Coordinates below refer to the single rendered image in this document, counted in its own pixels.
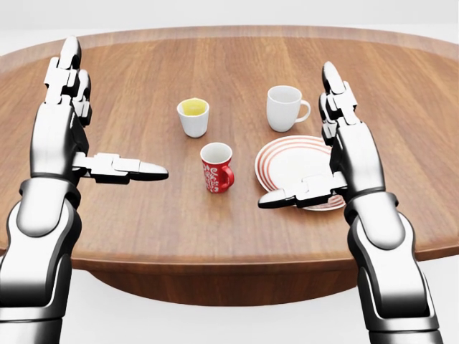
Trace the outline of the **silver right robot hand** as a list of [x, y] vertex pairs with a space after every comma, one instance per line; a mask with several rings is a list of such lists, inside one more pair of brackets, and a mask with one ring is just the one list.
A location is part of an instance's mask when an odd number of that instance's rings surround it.
[[348, 201], [365, 193], [385, 190], [379, 152], [369, 127], [355, 113], [357, 101], [347, 81], [330, 61], [322, 67], [324, 92], [318, 99], [321, 135], [331, 147], [329, 172], [309, 176], [262, 196], [261, 209], [285, 206], [305, 208], [326, 203], [338, 194]]

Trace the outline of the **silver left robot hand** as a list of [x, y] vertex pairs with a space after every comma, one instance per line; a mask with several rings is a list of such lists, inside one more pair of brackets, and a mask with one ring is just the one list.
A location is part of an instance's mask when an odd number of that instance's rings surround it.
[[115, 153], [88, 155], [85, 127], [90, 124], [91, 80], [81, 68], [77, 37], [66, 38], [60, 55], [49, 61], [44, 84], [47, 93], [34, 121], [30, 148], [31, 175], [57, 177], [77, 183], [92, 178], [98, 183], [127, 184], [160, 181], [169, 176], [162, 166]]

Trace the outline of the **white plate with red rings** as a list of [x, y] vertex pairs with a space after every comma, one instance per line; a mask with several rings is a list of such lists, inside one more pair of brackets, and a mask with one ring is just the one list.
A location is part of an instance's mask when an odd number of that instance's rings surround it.
[[289, 135], [264, 145], [255, 158], [255, 175], [266, 191], [284, 188], [303, 178], [329, 174], [331, 147], [322, 138]]

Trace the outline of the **red patterned mug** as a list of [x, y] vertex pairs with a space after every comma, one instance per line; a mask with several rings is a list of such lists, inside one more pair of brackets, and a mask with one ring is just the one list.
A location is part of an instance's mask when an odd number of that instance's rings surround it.
[[221, 142], [205, 145], [200, 151], [206, 188], [212, 194], [220, 194], [235, 182], [235, 175], [230, 168], [232, 149]]

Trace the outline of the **white cup with yellow inside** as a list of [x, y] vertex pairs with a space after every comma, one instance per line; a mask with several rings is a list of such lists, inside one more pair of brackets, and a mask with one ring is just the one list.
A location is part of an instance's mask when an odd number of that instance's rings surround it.
[[209, 103], [200, 98], [189, 98], [177, 105], [177, 113], [185, 134], [191, 138], [200, 138], [207, 131], [209, 121]]

